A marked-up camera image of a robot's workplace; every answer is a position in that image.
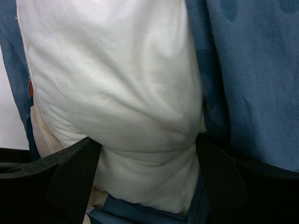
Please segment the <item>blue cartoon print pillowcase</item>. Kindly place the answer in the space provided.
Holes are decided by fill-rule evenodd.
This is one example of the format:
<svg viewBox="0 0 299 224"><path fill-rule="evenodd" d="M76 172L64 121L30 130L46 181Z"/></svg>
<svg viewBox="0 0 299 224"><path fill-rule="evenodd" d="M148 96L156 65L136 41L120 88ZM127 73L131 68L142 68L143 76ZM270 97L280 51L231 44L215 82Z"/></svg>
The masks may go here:
<svg viewBox="0 0 299 224"><path fill-rule="evenodd" d="M16 3L17 0L0 3L0 45L30 155L36 161L43 156L32 126L34 91ZM269 165L298 172L298 1L185 0L185 3L204 96L202 133ZM95 192L93 182L82 224L213 222L200 165L186 215L129 203L110 194L100 204L93 204Z"/></svg>

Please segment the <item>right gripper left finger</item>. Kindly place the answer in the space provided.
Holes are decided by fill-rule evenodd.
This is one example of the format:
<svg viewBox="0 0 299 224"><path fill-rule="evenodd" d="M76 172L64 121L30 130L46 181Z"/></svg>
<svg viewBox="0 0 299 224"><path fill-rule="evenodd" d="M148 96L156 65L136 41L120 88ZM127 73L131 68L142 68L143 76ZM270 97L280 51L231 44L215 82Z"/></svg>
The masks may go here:
<svg viewBox="0 0 299 224"><path fill-rule="evenodd" d="M2 148L1 223L83 223L101 148L85 138L36 161L27 150Z"/></svg>

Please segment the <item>white pillow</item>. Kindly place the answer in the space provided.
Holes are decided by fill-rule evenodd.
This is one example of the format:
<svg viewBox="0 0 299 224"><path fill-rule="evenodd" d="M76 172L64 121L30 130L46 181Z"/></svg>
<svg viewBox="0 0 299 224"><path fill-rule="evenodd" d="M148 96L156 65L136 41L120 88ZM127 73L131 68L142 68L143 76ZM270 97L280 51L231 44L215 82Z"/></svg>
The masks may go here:
<svg viewBox="0 0 299 224"><path fill-rule="evenodd" d="M105 195L186 215L203 89L183 0L19 0L41 156L89 137Z"/></svg>

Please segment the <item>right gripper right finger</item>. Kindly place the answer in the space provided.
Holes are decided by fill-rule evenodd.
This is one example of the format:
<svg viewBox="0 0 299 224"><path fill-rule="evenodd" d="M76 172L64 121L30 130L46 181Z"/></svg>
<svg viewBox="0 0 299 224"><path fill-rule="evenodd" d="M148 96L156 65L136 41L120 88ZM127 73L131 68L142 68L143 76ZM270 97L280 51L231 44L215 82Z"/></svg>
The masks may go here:
<svg viewBox="0 0 299 224"><path fill-rule="evenodd" d="M199 134L197 155L216 224L297 224L299 174Z"/></svg>

